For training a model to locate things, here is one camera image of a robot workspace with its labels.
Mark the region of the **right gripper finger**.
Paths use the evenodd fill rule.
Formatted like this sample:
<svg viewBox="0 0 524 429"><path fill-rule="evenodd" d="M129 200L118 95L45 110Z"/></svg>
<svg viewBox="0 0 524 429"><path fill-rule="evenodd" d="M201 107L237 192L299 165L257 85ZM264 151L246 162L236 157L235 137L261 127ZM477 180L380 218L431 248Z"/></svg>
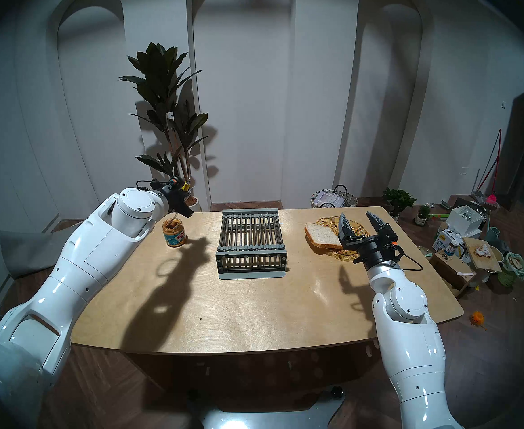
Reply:
<svg viewBox="0 0 524 429"><path fill-rule="evenodd" d="M366 216L380 238L384 240L398 240L397 234L392 230L389 223L385 223L380 217L370 211L366 212Z"/></svg>
<svg viewBox="0 0 524 429"><path fill-rule="evenodd" d="M351 227L351 224L349 220L346 218L346 216L341 213L339 217L339 232L338 232L338 238L340 241L347 241L352 240L354 237L356 237L356 233Z"/></svg>

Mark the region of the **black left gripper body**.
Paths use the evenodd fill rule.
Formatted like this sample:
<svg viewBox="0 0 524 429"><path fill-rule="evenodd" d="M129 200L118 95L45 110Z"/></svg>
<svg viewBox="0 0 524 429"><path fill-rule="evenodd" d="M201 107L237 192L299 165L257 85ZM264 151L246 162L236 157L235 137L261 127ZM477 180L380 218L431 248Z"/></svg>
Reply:
<svg viewBox="0 0 524 429"><path fill-rule="evenodd" d="M185 180L181 177L171 177L169 181L159 181L152 179L150 187L159 191L168 202L169 206L186 206L184 192L182 187Z"/></svg>

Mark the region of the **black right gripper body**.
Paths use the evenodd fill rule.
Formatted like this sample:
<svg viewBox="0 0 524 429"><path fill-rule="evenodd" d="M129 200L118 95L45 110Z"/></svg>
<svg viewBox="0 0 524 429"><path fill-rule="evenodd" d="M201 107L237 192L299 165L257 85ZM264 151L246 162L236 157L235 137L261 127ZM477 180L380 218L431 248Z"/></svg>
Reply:
<svg viewBox="0 0 524 429"><path fill-rule="evenodd" d="M353 259L354 264L363 263L366 268L372 268L380 263L389 262L392 267L404 256L404 251L397 243L395 232L379 232L377 235L357 236L353 232L340 232L340 243L344 250L354 250L359 256Z"/></svg>

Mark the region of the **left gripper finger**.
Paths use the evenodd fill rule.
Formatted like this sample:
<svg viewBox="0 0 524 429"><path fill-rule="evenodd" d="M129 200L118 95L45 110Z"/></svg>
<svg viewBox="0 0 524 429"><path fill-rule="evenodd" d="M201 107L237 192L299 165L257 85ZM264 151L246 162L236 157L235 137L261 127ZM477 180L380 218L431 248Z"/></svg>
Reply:
<svg viewBox="0 0 524 429"><path fill-rule="evenodd" d="M190 207L187 206L182 193L173 193L173 212L183 217L191 217L194 214Z"/></svg>

